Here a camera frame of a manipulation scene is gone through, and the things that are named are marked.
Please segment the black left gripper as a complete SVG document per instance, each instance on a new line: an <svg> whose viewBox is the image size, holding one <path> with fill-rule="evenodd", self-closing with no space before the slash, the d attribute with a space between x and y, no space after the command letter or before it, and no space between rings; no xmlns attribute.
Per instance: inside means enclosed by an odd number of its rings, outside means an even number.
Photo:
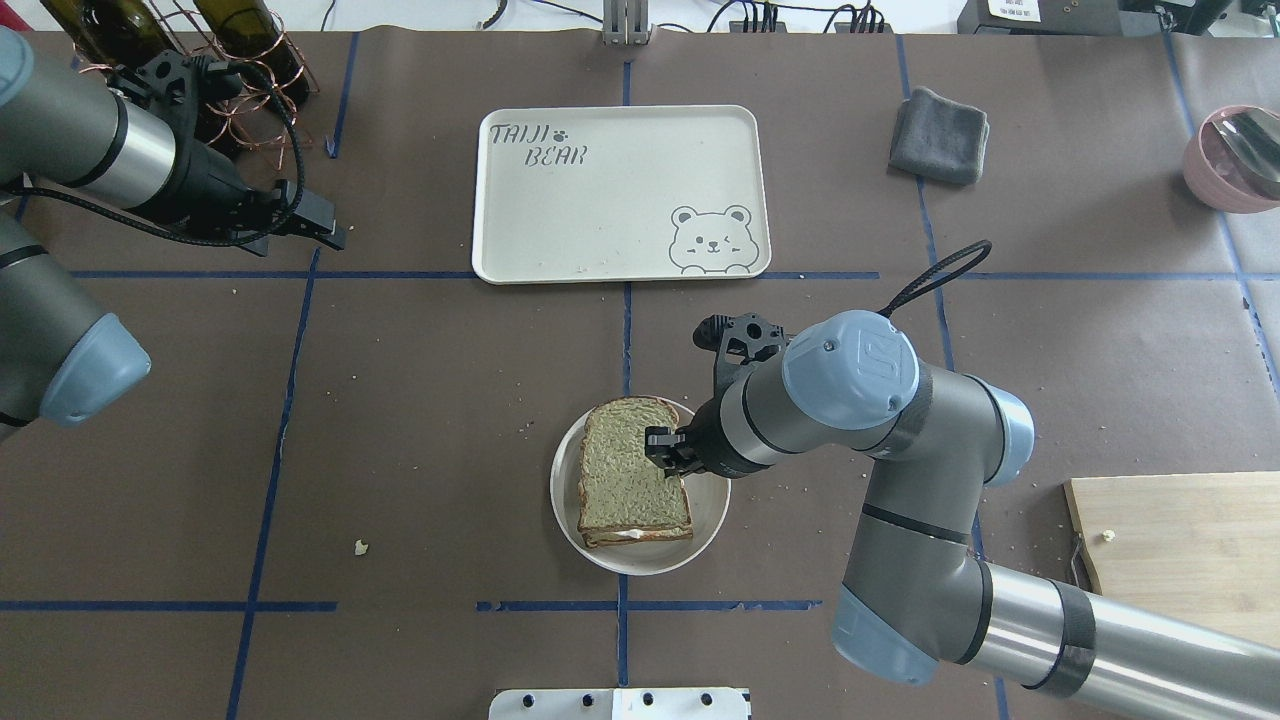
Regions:
<svg viewBox="0 0 1280 720"><path fill-rule="evenodd" d="M343 251L347 229L335 205L307 190L303 176L259 190L227 155L197 138L206 102L234 97L247 81L264 85L260 67L175 51L141 67L115 67L108 79L116 131L105 167L106 204L192 243L262 256L276 234Z"/></svg>

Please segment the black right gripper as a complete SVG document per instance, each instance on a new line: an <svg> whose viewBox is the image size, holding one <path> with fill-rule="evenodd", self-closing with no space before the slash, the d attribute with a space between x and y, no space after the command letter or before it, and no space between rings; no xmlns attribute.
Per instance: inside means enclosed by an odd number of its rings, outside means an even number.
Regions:
<svg viewBox="0 0 1280 720"><path fill-rule="evenodd" d="M672 477L710 473L737 479L771 468L768 462L749 459L745 445L736 445L730 438L722 411L742 405L740 398L728 398L733 383L746 379L755 364L781 354L790 340L782 325L755 313L737 316L713 314L704 318L692 332L692 343L716 354L713 396L695 411L689 424L677 430L646 427L645 457Z"/></svg>

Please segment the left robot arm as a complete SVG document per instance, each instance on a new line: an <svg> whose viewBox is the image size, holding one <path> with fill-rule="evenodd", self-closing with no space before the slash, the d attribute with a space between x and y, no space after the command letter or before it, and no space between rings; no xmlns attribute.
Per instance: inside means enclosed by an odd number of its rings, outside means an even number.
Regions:
<svg viewBox="0 0 1280 720"><path fill-rule="evenodd" d="M3 29L4 439L37 423L82 425L152 368L60 251L125 233L256 256L275 237L346 247L292 119L293 173L266 186L196 136L205 102L266 83L252 61L170 50L96 77Z"/></svg>

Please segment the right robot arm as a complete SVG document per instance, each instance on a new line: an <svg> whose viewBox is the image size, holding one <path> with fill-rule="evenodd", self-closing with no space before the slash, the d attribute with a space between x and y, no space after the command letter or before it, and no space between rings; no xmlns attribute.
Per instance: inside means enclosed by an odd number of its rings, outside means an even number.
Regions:
<svg viewBox="0 0 1280 720"><path fill-rule="evenodd" d="M687 425L646 429L666 474L739 479L827 445L873 460L832 629L850 664L908 685L972 666L1128 717L1277 716L1276 650L972 555L984 488L1033 451L1016 396L923 363L881 313L794 337L709 316L695 337L716 392Z"/></svg>

